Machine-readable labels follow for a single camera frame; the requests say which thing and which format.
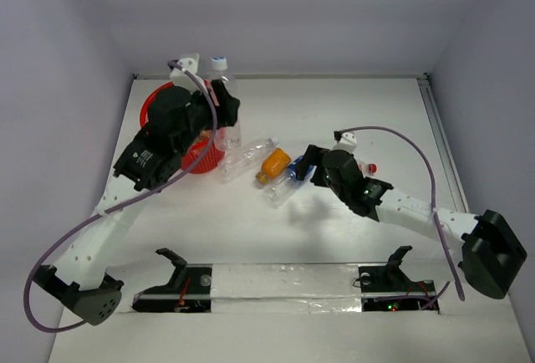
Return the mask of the silver tape strip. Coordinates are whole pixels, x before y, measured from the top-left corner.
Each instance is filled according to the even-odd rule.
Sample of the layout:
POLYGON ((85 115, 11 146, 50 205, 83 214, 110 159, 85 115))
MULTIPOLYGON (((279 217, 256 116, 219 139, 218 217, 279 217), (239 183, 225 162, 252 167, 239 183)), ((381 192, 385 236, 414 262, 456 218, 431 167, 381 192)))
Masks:
POLYGON ((356 264, 217 264, 214 314, 359 313, 356 264))

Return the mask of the clear bottle red cap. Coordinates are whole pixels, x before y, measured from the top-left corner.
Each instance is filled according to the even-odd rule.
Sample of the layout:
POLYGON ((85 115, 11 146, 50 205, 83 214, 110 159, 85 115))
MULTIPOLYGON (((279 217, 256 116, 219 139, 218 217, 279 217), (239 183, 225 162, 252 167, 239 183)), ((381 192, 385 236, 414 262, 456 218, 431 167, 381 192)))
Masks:
POLYGON ((357 160, 357 165, 364 176, 374 176, 378 170, 374 163, 368 163, 362 160, 357 160))

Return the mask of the large blue label clear bottle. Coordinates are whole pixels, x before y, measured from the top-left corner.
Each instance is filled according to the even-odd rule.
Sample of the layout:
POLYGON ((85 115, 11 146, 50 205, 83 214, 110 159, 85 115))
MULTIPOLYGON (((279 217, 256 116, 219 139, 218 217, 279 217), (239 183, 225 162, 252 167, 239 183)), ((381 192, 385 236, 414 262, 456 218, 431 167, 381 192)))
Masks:
POLYGON ((239 99, 237 82, 231 72, 227 58, 215 56, 210 59, 208 84, 217 101, 217 134, 215 145, 218 150, 230 153, 242 145, 242 134, 238 119, 239 99))

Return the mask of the clear plastic bottle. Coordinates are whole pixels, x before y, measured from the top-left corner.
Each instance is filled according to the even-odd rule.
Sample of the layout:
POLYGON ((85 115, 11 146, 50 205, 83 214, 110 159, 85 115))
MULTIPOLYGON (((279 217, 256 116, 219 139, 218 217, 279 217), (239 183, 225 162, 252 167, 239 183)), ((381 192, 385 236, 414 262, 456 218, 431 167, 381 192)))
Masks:
POLYGON ((218 172, 224 182, 230 182, 265 160, 278 146, 277 137, 254 140, 229 150, 218 163, 218 172))

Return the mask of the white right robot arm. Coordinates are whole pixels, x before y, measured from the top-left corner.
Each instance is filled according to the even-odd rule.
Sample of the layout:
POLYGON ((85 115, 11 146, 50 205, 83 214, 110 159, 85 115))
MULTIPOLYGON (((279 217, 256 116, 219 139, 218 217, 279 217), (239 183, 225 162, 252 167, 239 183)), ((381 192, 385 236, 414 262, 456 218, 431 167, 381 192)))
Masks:
POLYGON ((302 181, 310 174, 317 187, 327 187, 354 214, 409 229, 444 243, 453 268, 477 292, 503 299, 527 259, 505 217, 493 210, 481 215, 455 212, 408 196, 391 184, 366 177, 344 149, 307 148, 296 165, 302 181))

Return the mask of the short orange juice bottle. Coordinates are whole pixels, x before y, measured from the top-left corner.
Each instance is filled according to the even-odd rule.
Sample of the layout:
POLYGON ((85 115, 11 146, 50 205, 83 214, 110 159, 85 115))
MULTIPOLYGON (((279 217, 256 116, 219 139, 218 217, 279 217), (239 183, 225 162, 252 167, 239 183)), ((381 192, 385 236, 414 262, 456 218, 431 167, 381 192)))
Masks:
POLYGON ((255 178, 259 185, 265 186, 279 176, 290 164, 291 157, 281 148, 276 148, 262 163, 255 178))

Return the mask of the small blue label bottle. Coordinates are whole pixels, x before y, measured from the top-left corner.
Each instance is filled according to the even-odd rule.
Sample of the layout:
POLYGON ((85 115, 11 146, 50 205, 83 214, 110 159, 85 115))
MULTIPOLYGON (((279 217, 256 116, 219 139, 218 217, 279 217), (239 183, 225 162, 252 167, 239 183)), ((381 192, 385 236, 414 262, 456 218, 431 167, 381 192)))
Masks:
POLYGON ((293 160, 287 167, 286 173, 288 174, 288 177, 293 182, 299 182, 298 174, 297 174, 297 165, 301 162, 303 159, 303 155, 299 156, 295 160, 293 160))

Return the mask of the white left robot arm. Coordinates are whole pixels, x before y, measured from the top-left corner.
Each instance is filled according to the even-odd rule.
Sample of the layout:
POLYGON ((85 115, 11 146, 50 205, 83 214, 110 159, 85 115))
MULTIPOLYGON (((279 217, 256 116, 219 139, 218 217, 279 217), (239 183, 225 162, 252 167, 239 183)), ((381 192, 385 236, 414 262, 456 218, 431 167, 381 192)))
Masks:
POLYGON ((209 132, 205 155, 215 141, 214 134, 237 123, 239 99, 228 91, 222 79, 210 84, 195 81, 192 89, 162 86, 147 105, 146 122, 123 150, 113 166, 112 176, 93 215, 63 235, 60 246, 76 239, 54 262, 36 262, 23 291, 24 312, 41 331, 30 308, 33 284, 53 296, 75 314, 82 325, 99 325, 107 320, 121 300, 123 282, 106 270, 148 198, 161 192, 191 171, 182 161, 204 132, 209 132))

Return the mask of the aluminium table edge rail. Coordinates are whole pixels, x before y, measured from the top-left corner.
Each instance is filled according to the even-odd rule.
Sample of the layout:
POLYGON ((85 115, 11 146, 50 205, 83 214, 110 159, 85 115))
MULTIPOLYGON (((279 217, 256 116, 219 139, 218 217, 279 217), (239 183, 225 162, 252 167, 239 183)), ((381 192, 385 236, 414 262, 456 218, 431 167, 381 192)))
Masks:
POLYGON ((420 75, 417 79, 420 95, 423 100, 425 111, 431 125, 438 154, 440 156, 442 170, 446 177, 446 183, 457 211, 469 212, 467 199, 462 188, 461 179, 456 169, 456 164, 451 154, 444 127, 432 93, 431 83, 427 74, 420 75))

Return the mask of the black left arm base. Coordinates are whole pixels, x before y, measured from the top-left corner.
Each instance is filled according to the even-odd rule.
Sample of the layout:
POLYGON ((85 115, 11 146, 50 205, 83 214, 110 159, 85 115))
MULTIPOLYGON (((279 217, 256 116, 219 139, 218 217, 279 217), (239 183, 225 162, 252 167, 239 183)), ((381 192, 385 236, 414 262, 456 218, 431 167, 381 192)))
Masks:
POLYGON ((169 248, 155 253, 171 262, 173 272, 166 283, 139 292, 132 309, 137 313, 210 313, 212 266, 190 265, 169 248))

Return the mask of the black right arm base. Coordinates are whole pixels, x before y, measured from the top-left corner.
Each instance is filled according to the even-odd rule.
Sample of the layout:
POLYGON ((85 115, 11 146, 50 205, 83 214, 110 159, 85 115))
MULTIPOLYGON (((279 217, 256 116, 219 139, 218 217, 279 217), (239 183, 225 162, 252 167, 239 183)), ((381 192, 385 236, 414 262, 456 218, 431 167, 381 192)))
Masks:
POLYGON ((438 302, 434 282, 410 280, 400 269, 411 246, 399 247, 383 265, 359 266, 352 286, 360 290, 363 312, 435 311, 438 302))

